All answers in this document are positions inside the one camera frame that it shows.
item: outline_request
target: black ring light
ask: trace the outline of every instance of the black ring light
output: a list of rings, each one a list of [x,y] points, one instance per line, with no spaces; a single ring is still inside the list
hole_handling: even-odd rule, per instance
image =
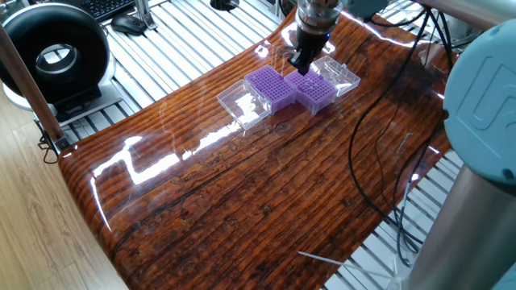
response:
[[[89,14],[73,6],[47,3],[21,10],[4,27],[47,103],[98,91],[110,52],[104,31]],[[40,56],[58,44],[69,49],[62,60],[51,64]],[[3,64],[0,78],[21,95]]]

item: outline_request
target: white cable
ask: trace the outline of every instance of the white cable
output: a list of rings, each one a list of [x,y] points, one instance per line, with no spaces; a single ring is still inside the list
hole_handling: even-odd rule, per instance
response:
[[[332,260],[332,259],[328,259],[328,258],[319,257],[317,255],[312,255],[312,254],[308,254],[308,253],[301,252],[301,251],[299,251],[298,253],[301,254],[301,255],[305,255],[307,257],[311,257],[311,258],[318,259],[318,260],[321,260],[321,261],[324,261],[324,262],[328,262],[328,263],[337,264],[337,265],[340,265],[342,267],[346,267],[346,268],[350,268],[350,269],[355,269],[355,270],[358,270],[358,271],[362,271],[364,273],[368,273],[368,274],[371,274],[371,275],[376,275],[376,276],[379,276],[379,277],[382,277],[382,278],[386,278],[386,279],[389,279],[389,280],[394,278],[392,276],[387,276],[387,275],[383,275],[383,274],[376,273],[376,272],[373,272],[373,271],[368,271],[368,270],[365,270],[365,269],[363,269],[361,267],[355,267],[355,266],[351,266],[351,265],[346,265],[344,263],[341,263],[341,262],[338,262],[338,261],[335,261],[335,260]]]

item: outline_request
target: metal pole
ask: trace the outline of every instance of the metal pole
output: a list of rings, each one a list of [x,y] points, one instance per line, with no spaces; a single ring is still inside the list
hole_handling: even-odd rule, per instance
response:
[[[516,15],[513,0],[417,0],[481,30],[488,30]]]
[[[464,165],[403,289],[491,289],[514,262],[516,189]]]
[[[147,25],[148,29],[156,29],[158,26],[152,19],[151,8],[149,8],[148,0],[136,0],[136,9],[139,18]]]
[[[0,61],[6,66],[7,71],[15,80],[16,85],[22,91],[34,113],[40,119],[41,125],[47,131],[50,138],[58,144],[66,144],[65,134],[59,126],[54,114],[40,92],[40,88],[34,82],[31,73],[23,63],[18,51],[10,41],[6,30],[0,25]]]

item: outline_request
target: keyboard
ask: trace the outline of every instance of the keyboard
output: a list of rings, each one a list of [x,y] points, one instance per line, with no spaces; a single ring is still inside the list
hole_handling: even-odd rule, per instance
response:
[[[135,0],[86,0],[79,8],[92,15],[97,22],[112,18],[135,5]]]

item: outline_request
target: clear plastic box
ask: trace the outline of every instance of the clear plastic box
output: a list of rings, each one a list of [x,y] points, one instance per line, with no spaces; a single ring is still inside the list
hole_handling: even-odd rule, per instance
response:
[[[245,80],[225,89],[217,99],[244,130],[249,130],[271,114],[270,104]]]
[[[337,88],[339,91],[337,97],[356,88],[360,83],[360,78],[353,72],[350,72],[345,64],[339,64],[329,56],[324,56],[314,61],[310,68]]]
[[[339,64],[329,56],[312,63],[308,76],[293,72],[284,78],[266,65],[244,78],[217,96],[244,130],[296,100],[316,114],[360,82],[345,64]]]
[[[317,114],[337,98],[337,88],[313,69],[310,69],[305,76],[294,71],[286,76],[285,80],[298,89],[298,102],[312,114]]]

